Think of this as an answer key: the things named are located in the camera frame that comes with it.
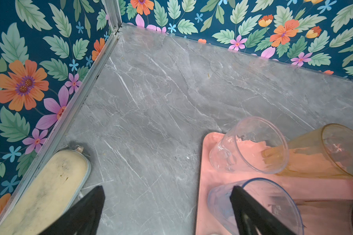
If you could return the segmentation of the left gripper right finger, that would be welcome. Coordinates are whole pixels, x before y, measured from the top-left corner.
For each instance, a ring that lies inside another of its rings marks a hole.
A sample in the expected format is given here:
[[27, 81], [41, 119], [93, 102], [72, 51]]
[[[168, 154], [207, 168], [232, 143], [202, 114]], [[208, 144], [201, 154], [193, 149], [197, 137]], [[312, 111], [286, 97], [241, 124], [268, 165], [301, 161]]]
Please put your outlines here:
[[235, 186], [230, 202], [239, 234], [241, 235], [293, 235], [294, 232], [282, 224], [242, 187]]

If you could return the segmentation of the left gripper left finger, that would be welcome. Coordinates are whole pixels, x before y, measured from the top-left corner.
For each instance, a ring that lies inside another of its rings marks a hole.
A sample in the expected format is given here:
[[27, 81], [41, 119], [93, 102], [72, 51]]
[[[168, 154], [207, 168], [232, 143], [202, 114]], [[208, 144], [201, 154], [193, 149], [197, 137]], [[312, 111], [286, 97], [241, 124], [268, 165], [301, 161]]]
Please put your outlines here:
[[99, 227], [105, 199], [103, 186], [94, 187], [41, 234], [95, 235]]

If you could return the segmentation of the blue transparent cup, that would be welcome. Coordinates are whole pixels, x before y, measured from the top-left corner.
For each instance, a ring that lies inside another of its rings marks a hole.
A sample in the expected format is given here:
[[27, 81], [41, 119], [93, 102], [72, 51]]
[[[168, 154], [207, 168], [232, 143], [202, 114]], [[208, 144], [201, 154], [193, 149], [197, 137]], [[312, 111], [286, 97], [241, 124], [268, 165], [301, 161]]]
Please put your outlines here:
[[300, 212], [291, 196], [277, 183], [265, 178], [253, 178], [213, 188], [207, 198], [211, 214], [232, 235], [238, 235], [234, 211], [229, 197], [235, 186], [242, 187], [267, 211], [297, 235], [304, 234]]

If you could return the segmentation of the grey smoky cup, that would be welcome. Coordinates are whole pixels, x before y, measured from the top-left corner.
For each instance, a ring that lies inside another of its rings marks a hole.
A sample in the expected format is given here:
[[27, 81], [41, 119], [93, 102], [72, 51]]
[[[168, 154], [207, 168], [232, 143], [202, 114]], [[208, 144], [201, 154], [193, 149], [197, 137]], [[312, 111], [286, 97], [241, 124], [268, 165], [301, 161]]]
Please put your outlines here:
[[295, 200], [306, 235], [353, 235], [353, 200]]

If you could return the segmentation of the pink plastic tray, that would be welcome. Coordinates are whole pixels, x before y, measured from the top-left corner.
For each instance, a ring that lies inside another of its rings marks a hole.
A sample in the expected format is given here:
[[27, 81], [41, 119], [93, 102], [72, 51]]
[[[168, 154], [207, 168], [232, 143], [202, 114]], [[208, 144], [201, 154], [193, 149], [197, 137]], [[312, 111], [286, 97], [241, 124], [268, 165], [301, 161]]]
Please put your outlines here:
[[280, 177], [258, 172], [225, 173], [217, 171], [210, 163], [211, 149], [224, 134], [211, 132], [204, 137], [202, 144], [201, 174], [197, 205], [196, 235], [229, 235], [230, 233], [209, 212], [207, 197], [209, 191], [223, 184], [247, 181], [253, 178], [266, 178], [278, 183], [293, 199], [342, 199], [353, 200], [353, 180], [314, 179]]

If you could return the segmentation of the clear transparent cup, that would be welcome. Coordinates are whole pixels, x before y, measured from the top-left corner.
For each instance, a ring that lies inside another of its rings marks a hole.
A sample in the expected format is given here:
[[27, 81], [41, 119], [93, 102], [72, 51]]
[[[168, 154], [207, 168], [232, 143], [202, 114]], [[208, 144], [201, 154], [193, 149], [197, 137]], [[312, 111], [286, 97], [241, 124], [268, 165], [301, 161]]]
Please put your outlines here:
[[222, 172], [276, 174], [288, 165], [289, 148], [284, 135], [270, 121], [247, 117], [218, 141], [209, 160]]

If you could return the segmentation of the yellow tall cup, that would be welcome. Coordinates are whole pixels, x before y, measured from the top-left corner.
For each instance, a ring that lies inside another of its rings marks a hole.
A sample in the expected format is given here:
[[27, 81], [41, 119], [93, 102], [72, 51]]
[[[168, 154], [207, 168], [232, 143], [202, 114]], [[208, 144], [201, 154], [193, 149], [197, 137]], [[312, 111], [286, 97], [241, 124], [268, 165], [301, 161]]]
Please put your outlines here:
[[288, 142], [289, 160], [278, 176], [353, 179], [353, 130], [336, 123]]

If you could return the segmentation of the beige sponge brush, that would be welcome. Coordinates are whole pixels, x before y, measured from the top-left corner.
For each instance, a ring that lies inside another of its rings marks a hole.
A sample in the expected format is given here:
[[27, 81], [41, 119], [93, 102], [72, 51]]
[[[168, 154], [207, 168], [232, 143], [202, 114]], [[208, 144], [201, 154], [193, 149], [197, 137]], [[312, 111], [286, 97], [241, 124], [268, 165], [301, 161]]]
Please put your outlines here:
[[0, 235], [38, 235], [72, 205], [91, 172], [83, 147], [55, 153], [0, 224]]

